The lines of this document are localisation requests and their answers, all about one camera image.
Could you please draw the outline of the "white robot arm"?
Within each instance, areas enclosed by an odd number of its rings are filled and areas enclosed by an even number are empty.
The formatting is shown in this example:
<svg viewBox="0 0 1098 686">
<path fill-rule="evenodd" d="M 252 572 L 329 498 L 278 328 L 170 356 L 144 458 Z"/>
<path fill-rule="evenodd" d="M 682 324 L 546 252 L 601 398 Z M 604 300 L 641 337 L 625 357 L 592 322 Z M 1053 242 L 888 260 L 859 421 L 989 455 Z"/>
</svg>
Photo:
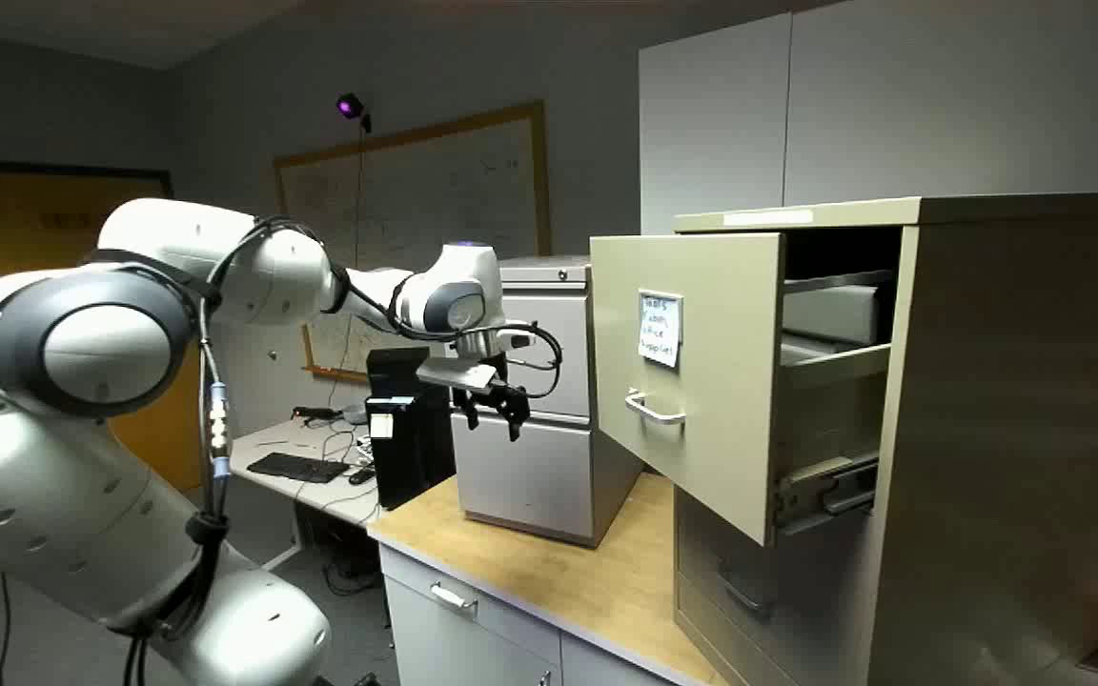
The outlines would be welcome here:
<svg viewBox="0 0 1098 686">
<path fill-rule="evenodd" d="M 312 686 L 322 610 L 229 545 L 216 318 L 345 314 L 426 340 L 420 379 L 507 416 L 499 263 L 449 243 L 424 272 L 350 272 L 298 224 L 130 197 L 77 267 L 0 275 L 0 570 L 130 642 L 121 686 L 162 657 L 191 686 Z M 196 370 L 204 493 L 174 493 L 111 423 Z"/>
</svg>

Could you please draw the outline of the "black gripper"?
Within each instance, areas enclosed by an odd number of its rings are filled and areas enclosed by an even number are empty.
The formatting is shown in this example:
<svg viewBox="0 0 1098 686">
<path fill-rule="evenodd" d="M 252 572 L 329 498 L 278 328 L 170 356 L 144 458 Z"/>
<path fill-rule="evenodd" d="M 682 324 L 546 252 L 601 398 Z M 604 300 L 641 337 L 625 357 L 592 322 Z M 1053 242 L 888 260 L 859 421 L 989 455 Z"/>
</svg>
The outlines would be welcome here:
<svg viewBox="0 0 1098 686">
<path fill-rule="evenodd" d="M 507 385 L 507 383 L 491 383 L 482 390 L 457 390 L 454 406 L 463 421 L 468 431 L 477 431 L 480 407 L 491 407 L 494 416 L 503 416 L 507 437 L 519 441 L 523 437 L 523 423 L 529 421 L 529 398 L 523 385 Z"/>
</svg>

